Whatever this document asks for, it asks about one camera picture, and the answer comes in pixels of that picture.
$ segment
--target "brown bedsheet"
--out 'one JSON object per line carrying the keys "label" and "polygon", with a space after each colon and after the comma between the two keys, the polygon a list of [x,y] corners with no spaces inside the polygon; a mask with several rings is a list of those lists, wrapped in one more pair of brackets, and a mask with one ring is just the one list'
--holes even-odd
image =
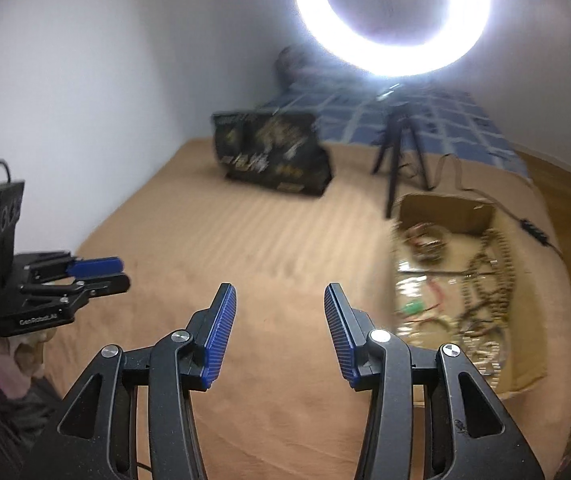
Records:
{"label": "brown bedsheet", "polygon": [[[80,250],[121,256],[132,289],[96,300],[59,330],[47,364],[56,387],[65,392],[105,344],[149,346],[183,328],[209,306],[220,282],[230,282],[238,311],[220,378],[192,396],[209,478],[354,478],[369,393],[355,393],[341,377],[323,291],[341,283],[353,306],[391,327],[391,223],[383,219],[387,176],[369,172],[374,150],[330,149],[336,176],[316,199],[229,182],[210,140],[183,146]],[[432,168],[435,161],[429,158]],[[463,165],[465,184],[552,232],[540,196],[525,181]],[[439,190],[455,191],[453,173],[448,164]],[[518,251],[536,269],[549,374],[507,406],[551,478],[571,426],[571,289],[552,251],[520,235]],[[139,459],[149,463],[141,397]],[[422,446],[421,431],[415,433]],[[413,460],[415,474],[421,461]]]}

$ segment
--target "green object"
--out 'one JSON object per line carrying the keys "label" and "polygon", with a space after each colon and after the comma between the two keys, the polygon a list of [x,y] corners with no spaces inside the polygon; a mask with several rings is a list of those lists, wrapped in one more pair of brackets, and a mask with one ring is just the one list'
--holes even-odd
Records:
{"label": "green object", "polygon": [[422,300],[410,301],[409,303],[406,303],[402,310],[403,314],[406,316],[414,316],[414,314],[418,314],[425,310],[425,303],[423,303]]}

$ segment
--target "tripod stand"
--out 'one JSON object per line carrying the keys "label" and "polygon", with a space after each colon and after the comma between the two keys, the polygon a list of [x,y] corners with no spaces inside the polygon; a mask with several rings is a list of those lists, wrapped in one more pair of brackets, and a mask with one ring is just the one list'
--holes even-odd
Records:
{"label": "tripod stand", "polygon": [[419,139],[414,124],[409,117],[409,105],[404,103],[393,107],[388,114],[387,124],[381,148],[374,162],[373,174],[378,173],[385,158],[385,152],[388,148],[392,149],[392,161],[390,162],[390,187],[388,189],[388,202],[385,206],[385,218],[392,217],[392,206],[397,193],[397,179],[399,177],[399,166],[401,164],[401,137],[403,132],[409,132],[414,147],[417,150],[417,158],[419,159],[419,177],[421,186],[424,190],[430,191],[430,185],[427,178],[427,170],[425,168],[425,160],[423,158],[423,146]]}

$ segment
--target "bed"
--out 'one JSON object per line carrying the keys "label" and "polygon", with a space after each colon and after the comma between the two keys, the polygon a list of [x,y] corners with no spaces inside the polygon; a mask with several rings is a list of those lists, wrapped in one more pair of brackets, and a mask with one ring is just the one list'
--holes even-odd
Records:
{"label": "bed", "polygon": [[[392,327],[387,178],[370,174],[376,148],[328,144],[335,179],[323,197],[310,198],[224,179],[211,142],[181,147],[84,243],[83,256],[121,256],[132,288],[96,300],[59,330],[48,348],[48,376],[65,393],[106,344],[154,344],[209,306],[219,283],[233,283],[238,311],[220,378],[192,396],[209,478],[351,479],[369,394],[355,393],[341,377],[323,291],[341,283],[353,306]],[[434,171],[438,156],[426,158]],[[463,171],[466,182],[553,232],[524,177],[473,160],[463,161]],[[453,179],[447,166],[438,190],[458,194]],[[403,181],[399,194],[412,190]],[[571,288],[563,263],[519,236],[515,250],[543,305],[549,364],[544,379],[506,405],[552,478],[571,431]],[[144,393],[139,460],[149,463]],[[414,478],[421,463],[418,452]]]}
{"label": "bed", "polygon": [[[377,146],[387,110],[407,102],[427,153],[455,153],[463,160],[527,176],[521,158],[468,92],[445,87],[425,75],[377,78],[329,56],[313,43],[287,47],[275,68],[283,91],[259,110],[312,112],[318,117],[323,141]],[[387,98],[378,100],[383,93]]]}

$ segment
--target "power adapter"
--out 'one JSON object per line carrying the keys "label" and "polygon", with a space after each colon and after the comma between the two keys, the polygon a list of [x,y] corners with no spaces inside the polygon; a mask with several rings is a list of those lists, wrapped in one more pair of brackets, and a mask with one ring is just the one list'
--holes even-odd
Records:
{"label": "power adapter", "polygon": [[526,233],[528,233],[532,238],[535,238],[541,245],[547,247],[550,245],[550,238],[546,233],[541,231],[536,225],[530,222],[527,218],[521,218],[519,220],[519,225]]}

